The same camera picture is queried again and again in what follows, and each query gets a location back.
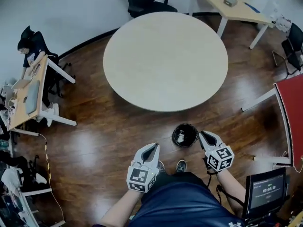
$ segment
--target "office chair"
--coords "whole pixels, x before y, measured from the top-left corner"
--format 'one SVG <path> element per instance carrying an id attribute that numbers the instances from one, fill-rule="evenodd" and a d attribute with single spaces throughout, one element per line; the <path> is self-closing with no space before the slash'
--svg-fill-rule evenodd
<path id="1" fill-rule="evenodd" d="M 281 44 L 286 54 L 286 58 L 280 55 L 278 52 L 272 51 L 276 67 L 280 66 L 282 63 L 285 62 L 285 68 L 287 72 L 286 78 L 290 75 L 295 74 L 297 71 L 301 72 L 301 67 L 303 66 L 303 64 L 302 65 L 300 64 L 296 52 L 300 52 L 301 54 L 303 54 L 302 43 L 303 43 L 303 32 L 296 24 L 292 23 L 287 39 L 284 40 Z M 283 61 L 277 64 L 276 56 L 281 57 Z M 296 70 L 290 73 L 287 67 L 287 62 L 290 63 L 293 67 L 295 67 Z"/>
<path id="2" fill-rule="evenodd" d="M 57 66 L 59 66 L 59 58 L 58 55 L 55 53 L 50 52 L 50 50 L 47 48 L 45 40 L 43 38 L 43 35 L 40 31 L 34 32 L 30 29 L 30 26 L 26 27 L 26 29 L 22 32 L 21 38 L 26 38 L 30 39 L 32 42 L 35 42 L 36 40 L 38 41 L 43 41 L 44 46 L 45 46 L 45 53 L 48 55 L 49 59 L 55 63 Z M 65 70 L 67 66 L 71 66 L 71 63 L 66 63 L 61 69 Z M 54 72 L 54 79 L 53 82 L 51 83 L 50 87 L 48 88 L 48 92 L 59 97 L 63 97 L 61 91 L 60 91 L 60 81 L 64 80 L 65 78 L 62 77 L 59 73 Z M 53 91 L 53 87 L 56 85 L 56 92 Z"/>
<path id="3" fill-rule="evenodd" d="M 168 5 L 168 1 L 161 3 L 155 0 L 128 0 L 128 12 L 133 18 L 154 12 L 177 12 L 174 7 Z"/>

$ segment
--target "person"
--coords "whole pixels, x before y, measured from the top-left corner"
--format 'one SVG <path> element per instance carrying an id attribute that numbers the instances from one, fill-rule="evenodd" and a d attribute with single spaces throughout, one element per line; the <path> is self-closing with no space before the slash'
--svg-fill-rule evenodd
<path id="1" fill-rule="evenodd" d="M 158 169 L 156 182 L 147 193 L 128 190 L 94 227 L 125 226 L 140 198 L 142 206 L 129 227 L 244 227 L 239 218 L 242 206 L 228 198 L 235 215 L 222 207 L 204 182 L 186 171 L 185 160 L 178 162 L 174 175 L 168 175 L 160 161 Z M 216 176 L 226 192 L 244 202 L 245 189 L 227 170 Z"/>
<path id="2" fill-rule="evenodd" d="M 46 47 L 42 38 L 38 37 L 35 42 L 32 42 L 28 38 L 21 38 L 17 49 L 20 53 L 25 55 L 21 75 L 21 79 L 23 79 L 25 75 L 30 76 L 38 66 L 39 62 L 45 56 Z M 54 80 L 54 74 L 55 71 L 52 68 L 47 68 L 42 95 L 42 110 L 59 116 L 59 105 L 51 103 L 48 99 L 48 89 L 51 82 Z M 38 116 L 36 120 L 40 122 L 42 119 L 43 117 Z M 47 126 L 51 126 L 52 122 L 52 119 L 47 119 Z"/>
<path id="3" fill-rule="evenodd" d="M 8 152 L 0 151 L 0 161 L 9 166 L 14 166 L 5 169 L 1 181 L 17 197 L 19 197 L 18 188 L 23 192 L 30 192 L 43 189 L 44 186 L 39 185 L 40 183 L 47 184 L 47 180 L 40 174 L 35 173 L 35 177 L 32 176 L 27 160 L 24 157 L 11 157 Z"/>

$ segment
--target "wooden floor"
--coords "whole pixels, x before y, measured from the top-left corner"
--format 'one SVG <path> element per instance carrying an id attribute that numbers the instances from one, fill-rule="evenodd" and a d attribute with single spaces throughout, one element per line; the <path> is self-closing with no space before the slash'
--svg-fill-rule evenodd
<path id="1" fill-rule="evenodd" d="M 217 30 L 220 17 L 201 17 Z M 103 72 L 103 53 L 110 37 L 92 43 L 62 60 L 72 63 L 76 84 L 65 86 L 59 100 L 60 115 L 76 120 L 76 127 L 54 122 L 40 131 L 46 136 L 54 195 L 62 206 L 68 227 L 86 227 L 100 221 L 105 212 L 126 192 L 126 174 L 136 151 L 158 142 L 160 159 L 171 173 L 181 158 L 187 169 L 207 181 L 198 144 L 180 149 L 171 141 L 173 130 L 188 122 L 198 130 L 221 136 L 235 153 L 231 173 L 245 185 L 246 176 L 272 170 L 273 165 L 252 161 L 253 155 L 280 156 L 287 150 L 285 130 L 276 99 L 242 113 L 241 107 L 272 88 L 285 76 L 283 67 L 274 68 L 271 51 L 282 53 L 285 36 L 268 29 L 253 50 L 257 35 L 251 24 L 229 21 L 222 40 L 229 57 L 229 70 L 221 89 L 207 102 L 177 113 L 157 113 L 135 107 L 118 96 Z M 46 167 L 44 139 L 22 135 L 16 155 L 29 160 L 38 154 Z M 293 169 L 291 192 L 302 175 Z M 214 179 L 211 190 L 218 184 Z M 39 197 L 40 218 L 47 224 L 61 220 L 52 196 Z M 288 208 L 283 211 L 287 216 Z"/>

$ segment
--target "trash can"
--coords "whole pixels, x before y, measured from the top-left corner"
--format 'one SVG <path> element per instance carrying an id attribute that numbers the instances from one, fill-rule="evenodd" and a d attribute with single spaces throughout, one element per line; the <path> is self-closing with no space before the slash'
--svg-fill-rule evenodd
<path id="1" fill-rule="evenodd" d="M 180 147 L 191 147 L 197 139 L 198 131 L 189 123 L 180 124 L 172 134 L 172 141 Z"/>

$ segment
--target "black office chair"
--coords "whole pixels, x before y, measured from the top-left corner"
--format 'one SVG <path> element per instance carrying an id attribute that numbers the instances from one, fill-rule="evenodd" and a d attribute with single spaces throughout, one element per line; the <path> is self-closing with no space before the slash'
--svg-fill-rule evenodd
<path id="1" fill-rule="evenodd" d="M 45 53 L 48 55 L 49 59 L 59 66 L 59 58 L 58 55 L 55 53 L 50 52 L 50 50 L 47 48 L 45 40 L 43 38 L 43 35 L 40 31 L 34 32 L 30 29 L 30 26 L 26 27 L 26 29 L 22 32 L 21 38 L 30 39 L 31 41 L 35 42 L 35 40 L 43 41 L 45 46 Z M 71 66 L 71 63 L 66 63 L 61 69 L 65 70 L 67 66 Z M 57 94 L 59 97 L 62 97 L 62 93 L 60 91 L 60 81 L 64 80 L 65 78 L 62 77 L 59 73 L 54 71 L 54 79 L 51 83 L 50 87 L 48 88 L 48 92 L 55 95 Z M 53 87 L 56 85 L 56 92 L 53 91 Z"/>
<path id="2" fill-rule="evenodd" d="M 177 12 L 174 7 L 168 5 L 168 1 L 164 0 L 164 3 L 161 3 L 155 0 L 128 0 L 128 12 L 132 17 L 154 12 Z"/>
<path id="3" fill-rule="evenodd" d="M 303 43 L 303 32 L 296 24 L 292 23 L 287 39 L 282 42 L 282 47 L 286 54 L 286 58 L 278 54 L 276 51 L 272 51 L 276 67 L 278 67 L 279 65 L 285 62 L 285 68 L 287 72 L 286 78 L 290 75 L 295 74 L 297 71 L 301 71 L 301 67 L 303 66 L 303 64 L 300 64 L 300 61 L 298 59 L 298 54 L 296 54 L 296 52 L 300 52 L 301 54 L 303 54 L 302 43 Z M 276 55 L 283 59 L 283 61 L 281 61 L 279 64 L 277 64 Z M 296 68 L 295 71 L 291 73 L 289 72 L 287 67 L 287 61 L 289 64 L 291 64 L 293 67 Z"/>

